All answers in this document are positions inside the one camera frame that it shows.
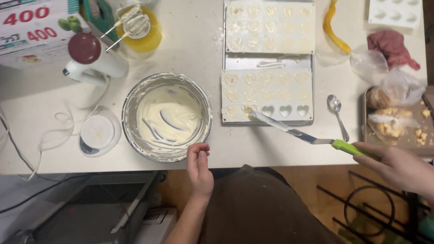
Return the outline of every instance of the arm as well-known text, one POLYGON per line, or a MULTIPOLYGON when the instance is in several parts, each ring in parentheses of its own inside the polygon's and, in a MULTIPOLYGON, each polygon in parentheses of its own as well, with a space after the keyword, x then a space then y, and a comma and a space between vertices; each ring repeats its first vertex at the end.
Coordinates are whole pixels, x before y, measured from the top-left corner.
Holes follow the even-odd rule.
POLYGON ((208 170, 210 147, 196 143, 187 150, 187 172, 193 191, 166 244, 196 244, 205 211, 214 188, 214 178, 208 170))
POLYGON ((404 191, 417 193, 434 207, 434 167, 412 152, 396 147, 385 147, 363 142, 354 146, 380 158, 354 155, 353 159, 382 176, 388 183, 404 191))

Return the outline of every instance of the stainless steel mixing bowl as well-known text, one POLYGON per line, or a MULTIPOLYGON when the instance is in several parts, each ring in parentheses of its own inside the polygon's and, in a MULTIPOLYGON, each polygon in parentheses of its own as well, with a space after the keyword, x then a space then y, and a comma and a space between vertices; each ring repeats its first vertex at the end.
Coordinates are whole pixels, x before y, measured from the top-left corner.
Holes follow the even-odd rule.
POLYGON ((205 142, 210 134, 211 126, 212 110, 207 95, 194 81, 181 74, 159 73, 144 78, 130 91, 122 109, 122 127, 130 145, 143 157, 161 163, 173 163, 185 159, 187 147, 196 142, 205 142), (137 126, 137 107, 140 100, 155 88, 174 84, 184 85, 190 95, 200 104, 202 108, 200 125, 191 139, 185 143, 166 146, 155 141, 144 140, 137 126))

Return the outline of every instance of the printed number 400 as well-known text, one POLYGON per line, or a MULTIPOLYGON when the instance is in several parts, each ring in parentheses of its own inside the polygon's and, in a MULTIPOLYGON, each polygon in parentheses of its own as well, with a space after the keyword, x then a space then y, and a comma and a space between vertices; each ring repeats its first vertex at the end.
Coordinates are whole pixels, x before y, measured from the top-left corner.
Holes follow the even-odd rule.
POLYGON ((7 24, 11 24, 14 25, 16 24, 18 21, 20 22, 29 22, 33 19, 33 16, 35 16, 38 19, 42 19, 48 16, 48 14, 50 13, 50 9, 47 7, 39 7, 35 10, 35 12, 33 13, 33 11, 31 10, 26 10, 21 12, 18 15, 18 19, 16 19, 16 13, 11 13, 4 21, 3 21, 3 25, 7 25, 7 24))
POLYGON ((29 40, 39 41, 39 38, 46 40, 49 36, 57 36, 57 33, 50 27, 45 27, 44 30, 35 30, 34 33, 32 33, 31 31, 27 32, 27 37, 29 38, 29 40))

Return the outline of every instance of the hand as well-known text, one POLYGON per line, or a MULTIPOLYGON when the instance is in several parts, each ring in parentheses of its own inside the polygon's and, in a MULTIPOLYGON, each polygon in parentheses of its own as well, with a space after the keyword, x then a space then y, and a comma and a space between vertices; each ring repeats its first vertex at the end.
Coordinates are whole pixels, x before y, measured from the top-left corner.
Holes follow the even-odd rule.
POLYGON ((187 172, 193 186, 193 196, 209 199, 214 188, 214 177, 208 170, 208 152, 206 143, 195 143, 187 149, 187 172))
POLYGON ((353 156, 356 162, 376 171, 390 184, 425 197, 434 195, 434 167, 412 152, 363 142, 353 145, 381 159, 378 162, 367 156, 353 156))

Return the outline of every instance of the person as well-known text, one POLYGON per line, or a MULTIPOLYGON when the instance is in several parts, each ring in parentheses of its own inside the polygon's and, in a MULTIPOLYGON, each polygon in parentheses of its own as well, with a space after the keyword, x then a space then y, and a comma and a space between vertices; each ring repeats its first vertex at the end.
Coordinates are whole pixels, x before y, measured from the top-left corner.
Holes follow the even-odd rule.
MULTIPOLYGON (((379 161, 353 159, 388 183, 434 203, 434 167, 413 153, 391 146, 355 142, 379 161)), ((277 172, 244 165, 214 181, 208 169, 210 147, 188 147, 191 196, 166 244, 343 243, 316 219, 277 172)))

